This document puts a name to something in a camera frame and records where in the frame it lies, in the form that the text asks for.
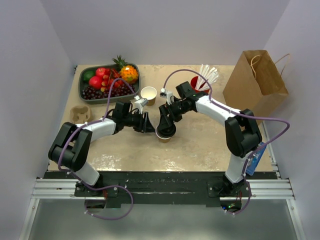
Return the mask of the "black cup lid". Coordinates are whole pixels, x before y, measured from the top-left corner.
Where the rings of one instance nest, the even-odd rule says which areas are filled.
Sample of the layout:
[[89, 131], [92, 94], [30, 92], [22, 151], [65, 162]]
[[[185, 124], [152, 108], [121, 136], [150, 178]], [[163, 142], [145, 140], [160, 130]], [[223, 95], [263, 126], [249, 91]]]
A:
[[163, 138], [163, 139], [168, 139], [171, 138], [175, 135], [176, 133], [176, 126], [173, 124], [170, 127], [166, 127], [161, 129], [159, 126], [157, 126], [155, 133], [157, 134], [158, 137]]

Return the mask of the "brown paper cup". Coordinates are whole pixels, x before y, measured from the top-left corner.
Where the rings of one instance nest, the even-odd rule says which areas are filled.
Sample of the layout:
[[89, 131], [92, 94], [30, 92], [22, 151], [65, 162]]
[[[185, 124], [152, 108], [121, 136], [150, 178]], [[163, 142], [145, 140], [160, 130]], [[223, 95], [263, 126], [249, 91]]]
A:
[[142, 98], [147, 99], [147, 106], [153, 106], [156, 102], [157, 90], [152, 86], [146, 86], [140, 91]]
[[173, 138], [172, 136], [171, 137], [162, 136], [158, 132], [156, 132], [156, 136], [161, 143], [168, 143]]

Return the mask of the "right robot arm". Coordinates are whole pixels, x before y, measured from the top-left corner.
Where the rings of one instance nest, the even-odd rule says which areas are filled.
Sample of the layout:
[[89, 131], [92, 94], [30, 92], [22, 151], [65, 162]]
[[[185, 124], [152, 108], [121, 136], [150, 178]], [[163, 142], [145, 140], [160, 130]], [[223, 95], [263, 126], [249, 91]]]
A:
[[235, 196], [244, 182], [248, 156], [262, 142], [262, 135], [253, 112], [234, 110], [221, 103], [211, 102], [209, 94], [196, 92], [189, 82], [176, 87], [179, 97], [171, 91], [161, 89], [160, 96], [166, 103], [159, 107], [160, 120], [156, 134], [163, 139], [171, 138], [176, 133], [175, 123], [182, 120], [183, 114], [194, 111], [210, 117], [225, 128], [226, 145], [231, 152], [227, 171], [222, 181], [213, 186], [217, 196]]

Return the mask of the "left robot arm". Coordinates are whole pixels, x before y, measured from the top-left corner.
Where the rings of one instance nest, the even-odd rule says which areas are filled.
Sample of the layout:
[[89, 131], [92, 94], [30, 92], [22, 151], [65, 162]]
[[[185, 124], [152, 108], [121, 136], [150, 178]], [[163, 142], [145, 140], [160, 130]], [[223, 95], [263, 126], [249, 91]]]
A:
[[132, 109], [131, 105], [118, 101], [109, 111], [112, 115], [106, 118], [84, 124], [65, 122], [48, 151], [48, 158], [81, 180], [92, 196], [99, 196], [104, 184], [102, 175], [87, 162], [91, 142], [115, 135], [124, 127], [131, 127], [138, 133], [155, 132], [148, 112]]

